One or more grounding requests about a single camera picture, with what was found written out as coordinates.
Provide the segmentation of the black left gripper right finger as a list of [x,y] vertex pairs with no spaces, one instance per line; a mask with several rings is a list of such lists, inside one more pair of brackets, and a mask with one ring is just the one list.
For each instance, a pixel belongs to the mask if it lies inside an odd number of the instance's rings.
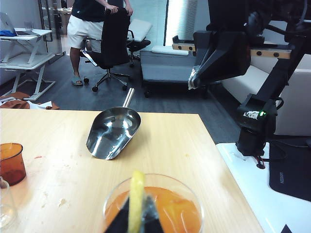
[[147,195],[142,209],[142,232],[143,233],[164,233],[159,214],[152,196]]

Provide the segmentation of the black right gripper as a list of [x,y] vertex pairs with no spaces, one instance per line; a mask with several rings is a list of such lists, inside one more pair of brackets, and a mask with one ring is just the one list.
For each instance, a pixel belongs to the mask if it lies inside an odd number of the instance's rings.
[[250,66],[246,0],[209,0],[210,24],[193,34],[196,61],[188,89],[244,75]]

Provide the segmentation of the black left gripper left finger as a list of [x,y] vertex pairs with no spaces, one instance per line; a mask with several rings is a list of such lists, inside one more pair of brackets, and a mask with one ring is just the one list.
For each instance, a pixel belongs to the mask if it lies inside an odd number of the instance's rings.
[[128,231],[129,198],[126,199],[116,217],[109,224],[105,233],[126,233]]

